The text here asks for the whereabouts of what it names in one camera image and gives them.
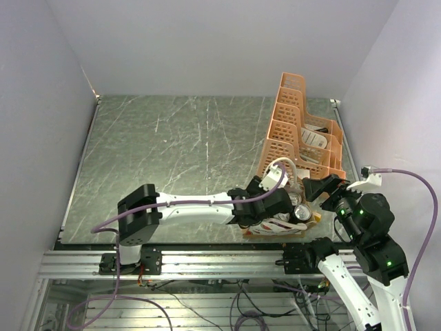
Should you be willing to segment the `watermelon print canvas bag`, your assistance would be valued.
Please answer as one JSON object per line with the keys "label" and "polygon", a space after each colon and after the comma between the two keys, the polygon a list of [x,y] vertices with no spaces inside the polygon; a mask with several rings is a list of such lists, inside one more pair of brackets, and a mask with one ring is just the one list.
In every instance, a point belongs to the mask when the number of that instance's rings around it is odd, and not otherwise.
{"label": "watermelon print canvas bag", "polygon": [[269,219],[265,219],[261,221],[258,225],[252,225],[246,228],[246,231],[244,232],[245,236],[257,236],[257,237],[263,237],[263,236],[291,236],[291,237],[304,237],[305,232],[316,226],[320,222],[315,222],[313,217],[313,208],[309,205],[309,203],[306,202],[304,198],[304,190],[298,182],[298,179],[296,177],[296,165],[295,163],[288,157],[280,157],[277,159],[274,159],[265,169],[264,174],[268,170],[269,166],[280,162],[284,165],[286,169],[286,173],[288,176],[288,182],[285,185],[284,189],[288,192],[297,192],[302,195],[302,203],[309,206],[309,208],[312,211],[312,217],[308,222],[302,222],[297,220],[297,218],[294,216],[294,211],[290,213],[290,220],[289,222],[280,221],[278,219],[275,219],[274,217],[271,217]]}

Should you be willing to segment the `purple Fanta can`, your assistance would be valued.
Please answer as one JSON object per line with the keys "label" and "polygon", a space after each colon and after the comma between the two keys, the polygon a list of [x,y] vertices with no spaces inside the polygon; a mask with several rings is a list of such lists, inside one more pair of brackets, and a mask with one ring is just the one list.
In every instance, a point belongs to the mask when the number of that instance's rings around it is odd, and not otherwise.
{"label": "purple Fanta can", "polygon": [[289,198],[291,200],[292,205],[296,206],[302,203],[302,195],[297,192],[290,192]]}

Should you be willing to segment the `black yellow soda can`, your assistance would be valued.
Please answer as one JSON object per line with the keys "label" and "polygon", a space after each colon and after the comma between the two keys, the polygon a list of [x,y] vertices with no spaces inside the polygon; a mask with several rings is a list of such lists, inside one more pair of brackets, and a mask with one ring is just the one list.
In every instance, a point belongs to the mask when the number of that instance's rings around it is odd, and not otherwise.
{"label": "black yellow soda can", "polygon": [[312,211],[308,205],[300,203],[294,208],[294,216],[299,221],[308,222],[312,217]]}

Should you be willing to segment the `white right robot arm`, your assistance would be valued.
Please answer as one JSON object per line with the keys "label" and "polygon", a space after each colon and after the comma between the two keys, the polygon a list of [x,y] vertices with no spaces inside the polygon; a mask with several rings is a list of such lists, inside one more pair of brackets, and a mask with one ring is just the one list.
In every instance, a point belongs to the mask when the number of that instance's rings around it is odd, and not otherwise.
{"label": "white right robot arm", "polygon": [[404,289],[409,267],[403,249],[389,236],[395,220],[384,195],[373,192],[382,185],[380,174],[350,183],[336,174],[323,179],[302,179],[308,202],[326,193],[322,210],[334,212],[353,248],[356,261],[375,295],[370,301],[338,249],[328,238],[311,242],[304,255],[308,271],[321,272],[344,303],[357,330],[407,330]]}

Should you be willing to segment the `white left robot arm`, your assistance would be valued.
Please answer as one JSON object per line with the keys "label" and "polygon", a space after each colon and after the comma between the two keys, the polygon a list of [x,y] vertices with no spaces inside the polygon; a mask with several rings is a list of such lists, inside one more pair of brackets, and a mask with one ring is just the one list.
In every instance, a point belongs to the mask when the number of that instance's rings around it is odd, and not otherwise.
{"label": "white left robot arm", "polygon": [[132,274],[141,264],[141,248],[160,225],[217,223],[241,228],[259,225],[278,214],[291,214],[294,205],[284,185],[264,188],[255,176],[245,189],[233,188],[210,196],[183,196],[158,192],[149,183],[117,203],[119,254],[116,265]]}

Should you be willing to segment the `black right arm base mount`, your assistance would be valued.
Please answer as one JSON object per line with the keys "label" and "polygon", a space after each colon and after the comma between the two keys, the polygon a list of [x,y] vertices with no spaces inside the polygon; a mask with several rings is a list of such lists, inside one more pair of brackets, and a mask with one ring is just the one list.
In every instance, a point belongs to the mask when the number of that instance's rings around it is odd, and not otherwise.
{"label": "black right arm base mount", "polygon": [[331,239],[323,237],[309,243],[287,245],[275,265],[282,266],[285,274],[319,273],[318,263],[333,254],[338,254],[338,247]]}

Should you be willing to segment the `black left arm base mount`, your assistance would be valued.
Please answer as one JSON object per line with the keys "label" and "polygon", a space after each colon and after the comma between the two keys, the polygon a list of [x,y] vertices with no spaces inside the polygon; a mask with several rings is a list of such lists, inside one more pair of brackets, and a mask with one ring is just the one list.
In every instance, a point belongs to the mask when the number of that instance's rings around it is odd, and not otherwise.
{"label": "black left arm base mount", "polygon": [[[127,265],[120,265],[121,275],[159,275],[162,268],[163,255],[159,251],[141,251],[140,261]],[[98,274],[101,276],[116,276],[116,254],[105,253],[99,263]]]}

